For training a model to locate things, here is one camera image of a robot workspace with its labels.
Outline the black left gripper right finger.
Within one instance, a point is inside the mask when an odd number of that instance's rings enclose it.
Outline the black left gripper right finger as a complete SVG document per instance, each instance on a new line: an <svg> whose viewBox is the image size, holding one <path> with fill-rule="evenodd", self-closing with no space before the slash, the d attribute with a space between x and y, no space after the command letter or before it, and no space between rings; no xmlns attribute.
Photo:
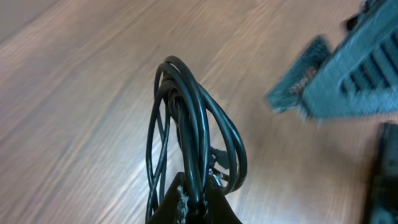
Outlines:
<svg viewBox="0 0 398 224"><path fill-rule="evenodd" d="M233 212L221 187L212 175L208 178L205 194L205 212L199 223L204 224L242 224Z"/></svg>

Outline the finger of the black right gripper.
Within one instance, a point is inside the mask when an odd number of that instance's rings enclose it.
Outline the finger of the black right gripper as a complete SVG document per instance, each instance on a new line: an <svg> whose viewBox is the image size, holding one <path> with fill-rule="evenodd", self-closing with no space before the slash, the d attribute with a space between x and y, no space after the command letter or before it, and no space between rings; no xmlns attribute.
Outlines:
<svg viewBox="0 0 398 224"><path fill-rule="evenodd" d="M267 101L275 113L283 113L303 106L302 94L330 56L328 42L322 35L314 37L286 71L281 80L267 94Z"/></svg>

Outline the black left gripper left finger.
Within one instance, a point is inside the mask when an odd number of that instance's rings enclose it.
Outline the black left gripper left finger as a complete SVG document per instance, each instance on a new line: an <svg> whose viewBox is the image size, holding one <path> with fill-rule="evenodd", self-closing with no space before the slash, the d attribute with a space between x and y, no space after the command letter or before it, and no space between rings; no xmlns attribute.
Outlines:
<svg viewBox="0 0 398 224"><path fill-rule="evenodd" d="M188 207L188 195L185 191L185 174L183 172L176 174L159 208L146 223L199 223L199 217Z"/></svg>

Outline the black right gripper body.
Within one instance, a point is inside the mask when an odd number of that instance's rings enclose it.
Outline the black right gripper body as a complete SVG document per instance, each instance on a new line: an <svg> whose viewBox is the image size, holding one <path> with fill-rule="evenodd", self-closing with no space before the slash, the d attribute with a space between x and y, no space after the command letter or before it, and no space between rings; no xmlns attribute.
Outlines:
<svg viewBox="0 0 398 224"><path fill-rule="evenodd" d="M397 111L397 0L370 8L305 88L302 101L316 119Z"/></svg>

